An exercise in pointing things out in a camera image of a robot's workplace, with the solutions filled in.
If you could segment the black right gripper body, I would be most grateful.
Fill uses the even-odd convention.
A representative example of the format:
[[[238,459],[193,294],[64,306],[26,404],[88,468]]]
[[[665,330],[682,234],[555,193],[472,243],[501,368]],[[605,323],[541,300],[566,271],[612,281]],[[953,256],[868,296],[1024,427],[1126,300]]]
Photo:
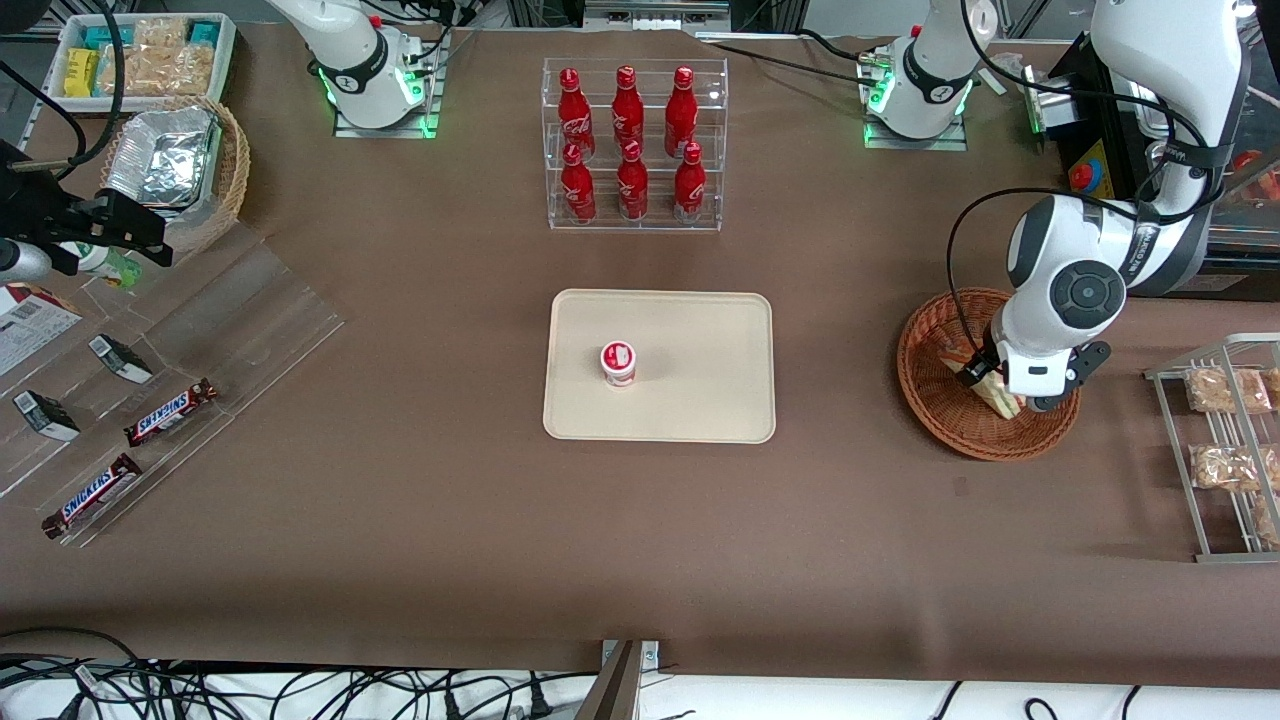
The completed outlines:
[[[1,141],[1,272],[77,273],[81,256],[63,245],[91,241],[92,201],[68,193],[47,170],[12,168],[27,159]]]

